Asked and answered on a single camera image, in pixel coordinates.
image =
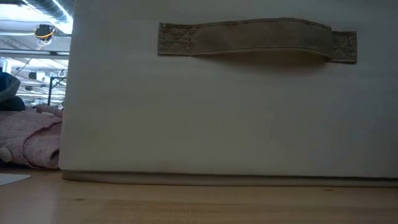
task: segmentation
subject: paper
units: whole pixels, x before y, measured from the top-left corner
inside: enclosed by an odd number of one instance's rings
[[[22,174],[0,174],[0,186],[17,182],[18,180],[23,180],[29,177],[30,175]]]

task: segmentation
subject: tan fabric handle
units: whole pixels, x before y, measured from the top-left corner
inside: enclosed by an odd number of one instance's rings
[[[253,19],[183,25],[160,23],[159,55],[206,55],[295,49],[356,63],[356,32],[303,19]]]

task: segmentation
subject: pink fabric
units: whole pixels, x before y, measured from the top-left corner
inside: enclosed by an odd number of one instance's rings
[[[62,110],[60,110],[58,108],[55,108],[53,106],[47,106],[47,105],[37,105],[36,112],[38,112],[38,113],[43,113],[43,112],[52,113],[56,117],[59,117],[59,118],[62,118],[62,114],[63,114]]]
[[[35,111],[0,111],[0,146],[16,164],[58,169],[60,118]]]

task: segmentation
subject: metal duct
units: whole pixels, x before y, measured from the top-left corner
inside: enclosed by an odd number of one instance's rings
[[[16,4],[21,5],[23,2],[21,0],[0,0],[0,4]]]
[[[38,13],[49,17],[59,30],[71,34],[73,29],[74,0],[22,0]]]

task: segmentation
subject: ceiling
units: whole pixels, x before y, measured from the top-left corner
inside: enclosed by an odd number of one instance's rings
[[[32,10],[28,6],[15,4],[0,4],[0,49],[36,50],[40,40],[34,35],[4,35],[29,34],[40,24],[51,25],[49,19]],[[54,36],[51,44],[43,46],[41,50],[69,51],[70,36]],[[67,77],[68,60],[30,57],[9,57],[0,54],[0,61],[7,61],[7,69],[21,81],[17,96],[21,97],[26,106],[46,103],[49,93],[50,77]],[[29,73],[44,74],[40,80],[29,78]],[[55,79],[52,89],[51,105],[62,108],[65,99],[67,79]]]

